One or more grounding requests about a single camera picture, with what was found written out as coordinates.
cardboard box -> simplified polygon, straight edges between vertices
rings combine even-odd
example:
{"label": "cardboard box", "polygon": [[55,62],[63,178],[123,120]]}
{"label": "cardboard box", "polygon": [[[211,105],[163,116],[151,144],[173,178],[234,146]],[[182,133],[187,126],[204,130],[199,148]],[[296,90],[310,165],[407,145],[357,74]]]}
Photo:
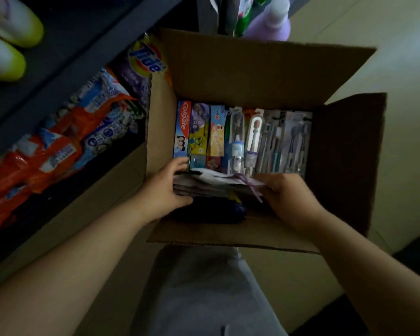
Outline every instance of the cardboard box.
{"label": "cardboard box", "polygon": [[[307,184],[326,209],[362,234],[367,233],[386,94],[357,94],[324,104],[375,48],[260,43],[167,29],[160,35],[174,89],[162,76],[153,75],[148,174],[171,159],[178,98],[265,110],[310,111],[314,117]],[[313,244],[287,227],[266,204],[255,200],[244,204],[248,215],[239,224],[185,224],[166,217],[148,241],[317,253]]]}

children's toothpaste box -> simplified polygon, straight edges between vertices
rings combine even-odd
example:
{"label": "children's toothpaste box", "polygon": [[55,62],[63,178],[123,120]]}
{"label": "children's toothpaste box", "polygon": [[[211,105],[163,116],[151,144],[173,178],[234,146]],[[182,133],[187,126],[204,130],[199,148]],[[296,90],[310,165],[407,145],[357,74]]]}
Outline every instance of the children's toothpaste box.
{"label": "children's toothpaste box", "polygon": [[227,111],[224,106],[210,106],[210,157],[224,156],[224,126]]}
{"label": "children's toothpaste box", "polygon": [[176,133],[173,157],[187,157],[191,118],[191,101],[179,101],[177,105]]}
{"label": "children's toothpaste box", "polygon": [[207,154],[209,135],[210,106],[201,102],[193,102],[191,106],[189,154]]}

toothbrush package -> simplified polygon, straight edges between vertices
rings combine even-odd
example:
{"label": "toothbrush package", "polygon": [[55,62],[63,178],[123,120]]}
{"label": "toothbrush package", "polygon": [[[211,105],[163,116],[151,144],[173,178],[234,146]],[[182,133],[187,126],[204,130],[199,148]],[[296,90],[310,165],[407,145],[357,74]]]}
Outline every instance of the toothbrush package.
{"label": "toothbrush package", "polygon": [[305,175],[312,117],[310,112],[286,112],[279,172]]}

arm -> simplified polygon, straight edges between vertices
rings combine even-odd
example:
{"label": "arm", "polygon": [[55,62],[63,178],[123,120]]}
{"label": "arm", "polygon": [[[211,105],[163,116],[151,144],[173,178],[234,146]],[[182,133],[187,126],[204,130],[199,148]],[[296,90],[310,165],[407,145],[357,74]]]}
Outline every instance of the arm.
{"label": "arm", "polygon": [[326,211],[296,174],[259,175],[277,215],[316,245],[373,335],[420,335],[420,277]]}
{"label": "arm", "polygon": [[72,335],[135,234],[148,222],[190,204],[174,195],[172,160],[127,202],[0,285],[0,336]]}

person's left hand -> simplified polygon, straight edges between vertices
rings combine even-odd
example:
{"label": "person's left hand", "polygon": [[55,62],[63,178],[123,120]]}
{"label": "person's left hand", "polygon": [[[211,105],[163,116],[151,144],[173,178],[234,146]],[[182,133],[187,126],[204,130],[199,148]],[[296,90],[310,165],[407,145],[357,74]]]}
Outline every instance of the person's left hand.
{"label": "person's left hand", "polygon": [[174,209],[193,203],[193,198],[173,193],[173,175],[186,171],[188,157],[175,158],[148,179],[131,199],[144,213],[147,222],[162,218]]}

